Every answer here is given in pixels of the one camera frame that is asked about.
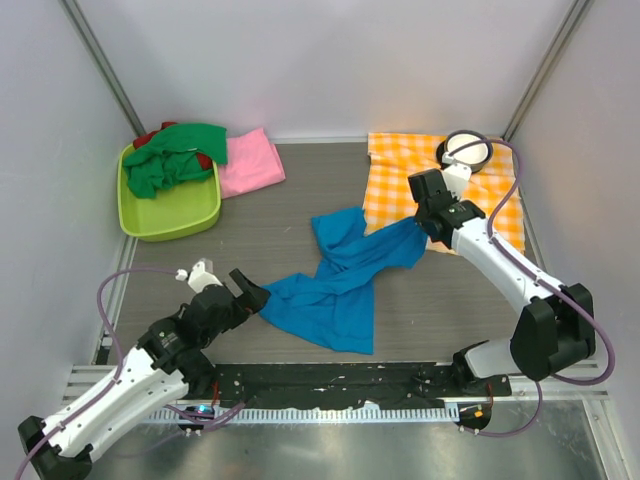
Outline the black white bowl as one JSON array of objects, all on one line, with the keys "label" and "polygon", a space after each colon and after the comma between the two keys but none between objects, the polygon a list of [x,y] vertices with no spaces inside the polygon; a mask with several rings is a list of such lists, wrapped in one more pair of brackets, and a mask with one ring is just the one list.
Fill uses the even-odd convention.
[{"label": "black white bowl", "polygon": [[488,138],[472,130],[450,133],[436,148],[436,161],[442,169],[453,163],[462,163],[472,173],[480,172],[493,156]]}]

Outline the orange checkered cloth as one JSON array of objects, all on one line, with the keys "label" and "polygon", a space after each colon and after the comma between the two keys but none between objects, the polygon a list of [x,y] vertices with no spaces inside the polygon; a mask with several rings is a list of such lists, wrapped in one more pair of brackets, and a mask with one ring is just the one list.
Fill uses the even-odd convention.
[{"label": "orange checkered cloth", "polygon": [[[408,184],[410,175],[442,170],[436,161],[436,148],[444,136],[382,133],[368,135],[370,169],[364,197],[365,232],[372,234],[417,211]],[[493,229],[504,242],[525,251],[524,213],[520,194],[509,194],[515,180],[511,150],[493,144],[491,160],[473,173],[461,199],[469,200],[487,216],[495,214]]]}]

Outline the blue t shirt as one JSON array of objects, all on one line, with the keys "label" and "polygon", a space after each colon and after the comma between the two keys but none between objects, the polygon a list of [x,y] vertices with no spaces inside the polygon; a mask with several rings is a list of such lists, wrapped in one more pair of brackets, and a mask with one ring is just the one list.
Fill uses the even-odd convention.
[{"label": "blue t shirt", "polygon": [[265,287],[260,316],[282,331],[336,352],[374,352],[374,278],[413,268],[426,233],[408,217],[370,235],[364,210],[350,207],[311,219],[321,261],[315,275],[296,273]]}]

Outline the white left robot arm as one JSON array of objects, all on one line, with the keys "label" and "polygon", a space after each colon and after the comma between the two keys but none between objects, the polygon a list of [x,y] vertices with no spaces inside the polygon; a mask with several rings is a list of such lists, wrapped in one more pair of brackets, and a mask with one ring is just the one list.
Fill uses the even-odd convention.
[{"label": "white left robot arm", "polygon": [[205,259],[168,274],[192,289],[192,300],[154,322],[129,352],[114,342],[116,366],[68,406],[46,418],[25,419],[18,427],[25,450],[20,472],[31,466],[41,479],[84,479],[149,414],[205,397],[217,372],[204,349],[262,310],[270,297],[238,269],[230,273],[241,290],[234,295]]}]

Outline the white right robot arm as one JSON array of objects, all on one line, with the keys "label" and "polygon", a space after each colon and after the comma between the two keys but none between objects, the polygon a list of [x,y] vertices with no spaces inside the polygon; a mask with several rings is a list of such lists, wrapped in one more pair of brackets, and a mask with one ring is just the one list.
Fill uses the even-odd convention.
[{"label": "white right robot arm", "polygon": [[593,298],[581,284],[567,286],[538,269],[497,231],[485,213],[448,188],[440,170],[413,174],[408,184],[416,223],[429,239],[474,265],[506,298],[518,316],[508,339],[487,340],[453,356],[451,380],[472,395],[489,377],[520,373],[541,381],[596,351],[596,332],[588,319]]}]

